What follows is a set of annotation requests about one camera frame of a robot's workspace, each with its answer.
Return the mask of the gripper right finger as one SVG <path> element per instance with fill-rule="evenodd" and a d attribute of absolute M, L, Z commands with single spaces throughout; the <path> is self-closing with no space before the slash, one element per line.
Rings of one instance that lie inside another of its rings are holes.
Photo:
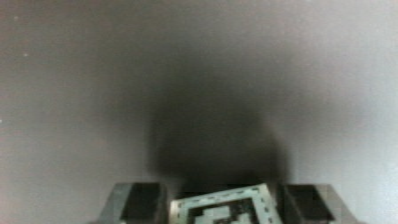
<path fill-rule="evenodd" d="M 284 224 L 359 224 L 329 184 L 281 184 L 277 211 Z"/>

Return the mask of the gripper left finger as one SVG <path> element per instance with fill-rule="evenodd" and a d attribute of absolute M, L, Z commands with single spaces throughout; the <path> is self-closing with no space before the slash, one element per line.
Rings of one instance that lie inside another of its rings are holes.
<path fill-rule="evenodd" d="M 94 224 L 167 224 L 167 188 L 160 182 L 117 183 Z"/>

